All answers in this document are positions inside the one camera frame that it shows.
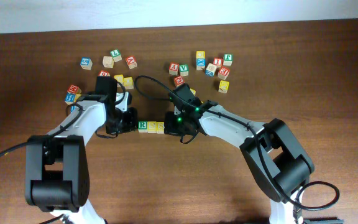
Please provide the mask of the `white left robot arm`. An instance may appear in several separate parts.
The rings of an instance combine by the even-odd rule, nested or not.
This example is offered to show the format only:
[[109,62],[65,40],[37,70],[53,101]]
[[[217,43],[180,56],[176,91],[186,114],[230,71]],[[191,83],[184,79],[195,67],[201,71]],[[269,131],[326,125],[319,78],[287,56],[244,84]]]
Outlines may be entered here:
[[126,93],[83,95],[74,110],[55,129],[31,136],[26,147],[25,201],[64,223],[105,223],[88,196],[90,175],[85,146],[113,112],[121,124],[134,115]]

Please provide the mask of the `yellow S wooden block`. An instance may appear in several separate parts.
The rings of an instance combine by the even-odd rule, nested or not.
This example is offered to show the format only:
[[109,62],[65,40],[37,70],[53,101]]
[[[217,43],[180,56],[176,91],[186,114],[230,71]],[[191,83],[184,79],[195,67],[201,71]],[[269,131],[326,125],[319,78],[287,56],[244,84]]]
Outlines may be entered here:
[[156,121],[148,121],[147,122],[147,132],[148,133],[156,133],[157,132],[157,122]]

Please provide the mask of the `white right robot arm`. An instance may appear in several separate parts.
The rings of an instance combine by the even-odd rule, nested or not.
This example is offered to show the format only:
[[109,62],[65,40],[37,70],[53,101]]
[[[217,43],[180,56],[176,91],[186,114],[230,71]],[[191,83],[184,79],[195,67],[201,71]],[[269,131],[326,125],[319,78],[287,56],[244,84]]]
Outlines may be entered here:
[[188,102],[178,98],[170,98],[170,101],[175,111],[168,113],[167,134],[195,137],[201,133],[240,149],[255,182],[270,199],[269,223],[309,223],[302,216],[304,210],[325,210],[339,200],[339,189],[322,181],[321,185],[334,190],[334,198],[315,207],[302,204],[306,189],[319,183],[310,181],[313,161],[282,120],[250,121],[226,111],[214,101]]

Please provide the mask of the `green R wooden block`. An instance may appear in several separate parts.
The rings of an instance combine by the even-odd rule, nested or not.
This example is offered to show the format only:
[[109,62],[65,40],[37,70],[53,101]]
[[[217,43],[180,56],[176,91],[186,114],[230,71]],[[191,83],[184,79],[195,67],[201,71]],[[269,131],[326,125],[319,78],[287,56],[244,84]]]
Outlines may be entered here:
[[138,122],[138,132],[140,133],[147,133],[147,121],[139,121]]

